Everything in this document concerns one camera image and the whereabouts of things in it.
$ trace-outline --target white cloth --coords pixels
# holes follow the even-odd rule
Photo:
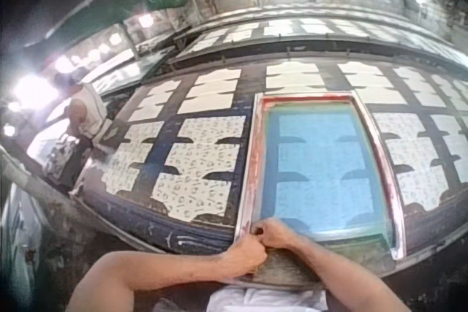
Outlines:
[[[242,289],[227,286],[210,297],[207,312],[316,312],[327,309],[325,293]]]
[[[76,94],[73,94],[71,100],[80,100],[86,106],[86,119],[80,125],[79,131],[85,137],[93,139],[101,131],[107,115],[107,110],[101,97],[92,85],[84,83],[83,88]]]

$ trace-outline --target finger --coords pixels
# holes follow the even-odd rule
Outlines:
[[[265,225],[265,222],[263,220],[254,223],[252,225],[252,234],[253,235],[262,234],[264,225]]]
[[[256,235],[255,236],[257,238],[257,240],[260,242],[260,244],[264,245],[264,235],[263,234],[260,234],[260,235]]]

